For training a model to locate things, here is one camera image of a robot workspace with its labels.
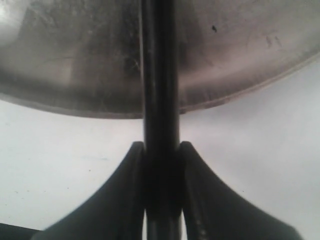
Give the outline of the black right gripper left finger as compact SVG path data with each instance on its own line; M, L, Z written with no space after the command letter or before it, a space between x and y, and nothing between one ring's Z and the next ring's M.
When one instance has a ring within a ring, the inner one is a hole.
M134 142L103 186L86 202L34 240L140 240L144 207L142 157L144 145Z

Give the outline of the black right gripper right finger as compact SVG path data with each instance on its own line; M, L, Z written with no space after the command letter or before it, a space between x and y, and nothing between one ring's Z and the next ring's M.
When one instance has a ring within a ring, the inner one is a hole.
M189 240L300 240L292 226L267 214L225 184L194 146L180 144L184 160L183 214Z

